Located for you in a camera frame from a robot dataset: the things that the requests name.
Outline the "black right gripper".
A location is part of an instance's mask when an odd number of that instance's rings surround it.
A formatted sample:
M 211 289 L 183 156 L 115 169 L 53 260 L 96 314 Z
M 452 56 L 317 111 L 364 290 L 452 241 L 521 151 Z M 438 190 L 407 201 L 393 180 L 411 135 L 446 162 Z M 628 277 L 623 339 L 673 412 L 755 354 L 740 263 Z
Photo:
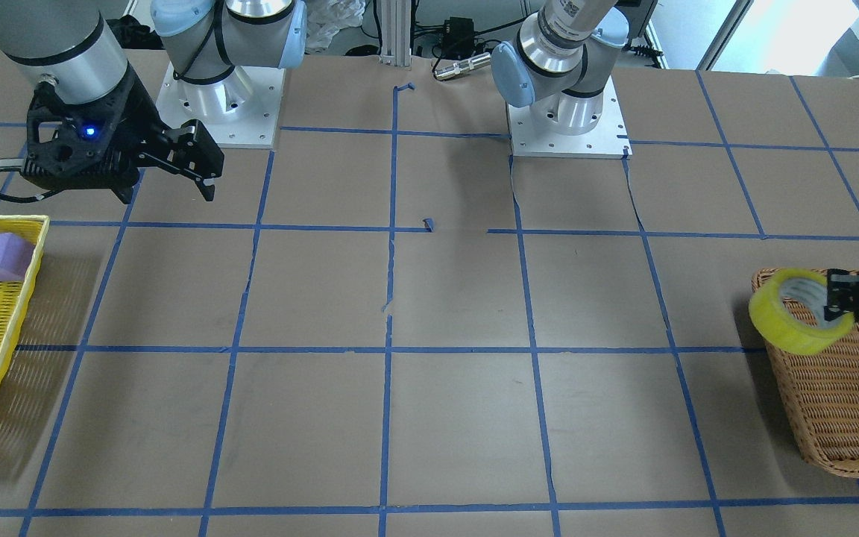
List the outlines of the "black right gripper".
M 169 128 L 134 68 L 105 96 L 71 104 L 41 75 L 27 112 L 28 155 L 19 173 L 47 191 L 106 189 L 133 201 L 140 167 L 193 180 L 207 203 L 224 174 L 224 151 L 200 119 Z

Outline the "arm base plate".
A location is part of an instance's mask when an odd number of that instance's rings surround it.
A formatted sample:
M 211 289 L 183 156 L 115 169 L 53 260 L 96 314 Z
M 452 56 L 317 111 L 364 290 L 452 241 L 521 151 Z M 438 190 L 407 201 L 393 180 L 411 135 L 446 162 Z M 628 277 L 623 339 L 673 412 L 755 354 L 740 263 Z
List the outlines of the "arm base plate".
M 516 157 L 628 159 L 633 149 L 610 76 L 590 98 L 558 94 L 528 107 L 506 105 Z
M 156 106 L 171 127 L 201 120 L 221 148 L 271 150 L 279 133 L 284 81 L 282 69 L 238 66 L 223 81 L 194 85 L 174 79 L 168 65 Z

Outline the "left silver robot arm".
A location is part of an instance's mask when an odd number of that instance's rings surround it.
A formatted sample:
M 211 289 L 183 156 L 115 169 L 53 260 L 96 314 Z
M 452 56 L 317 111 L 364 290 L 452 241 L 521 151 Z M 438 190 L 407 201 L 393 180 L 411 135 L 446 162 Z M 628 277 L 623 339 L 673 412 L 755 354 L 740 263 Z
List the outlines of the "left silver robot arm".
M 548 1 L 492 51 L 517 156 L 626 157 L 611 71 L 629 23 L 611 1 Z M 859 271 L 829 269 L 808 292 L 819 327 L 859 320 Z

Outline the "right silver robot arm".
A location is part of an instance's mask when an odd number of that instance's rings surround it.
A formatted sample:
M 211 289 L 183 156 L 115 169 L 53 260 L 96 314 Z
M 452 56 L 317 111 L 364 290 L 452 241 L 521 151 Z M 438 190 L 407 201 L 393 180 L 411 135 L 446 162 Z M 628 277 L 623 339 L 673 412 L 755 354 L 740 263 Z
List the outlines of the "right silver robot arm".
M 301 64 L 306 3 L 154 1 L 151 15 L 186 112 L 178 126 L 161 118 L 95 3 L 0 1 L 0 51 L 34 88 L 27 154 L 0 159 L 0 201 L 97 189 L 129 204 L 147 167 L 213 200 L 224 152 L 210 128 L 259 112 L 246 68 Z

